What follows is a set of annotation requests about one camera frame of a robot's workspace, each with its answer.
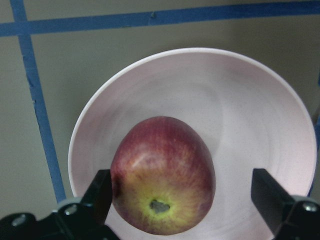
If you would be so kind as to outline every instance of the metal bolt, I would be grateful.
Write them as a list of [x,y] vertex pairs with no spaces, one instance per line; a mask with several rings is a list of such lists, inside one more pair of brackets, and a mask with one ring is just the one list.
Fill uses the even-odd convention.
[[78,206],[76,204],[73,204],[64,210],[64,214],[69,216],[74,214],[77,210],[78,210]]
[[11,225],[14,226],[14,227],[17,227],[17,226],[23,224],[26,221],[26,219],[27,219],[26,215],[25,214],[21,214],[20,216],[16,217],[12,221]]
[[302,206],[308,212],[316,212],[319,209],[318,205],[313,202],[305,202]]

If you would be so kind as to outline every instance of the white bowl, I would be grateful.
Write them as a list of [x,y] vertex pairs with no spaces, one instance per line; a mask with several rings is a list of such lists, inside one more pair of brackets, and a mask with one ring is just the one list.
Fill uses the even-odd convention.
[[213,205],[197,226],[170,236],[136,229],[111,206],[106,224],[122,240],[270,239],[250,197],[253,168],[267,169],[289,194],[309,192],[316,138],[294,90],[246,56],[182,48],[131,64],[89,100],[69,147],[73,194],[82,196],[97,171],[110,167],[120,141],[135,124],[160,115],[186,122],[207,144],[216,174]]

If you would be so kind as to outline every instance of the apple calyx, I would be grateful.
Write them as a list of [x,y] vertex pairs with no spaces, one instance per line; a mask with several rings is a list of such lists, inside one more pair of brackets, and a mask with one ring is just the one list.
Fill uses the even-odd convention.
[[157,201],[156,199],[153,199],[149,206],[156,214],[167,212],[170,209],[169,204]]

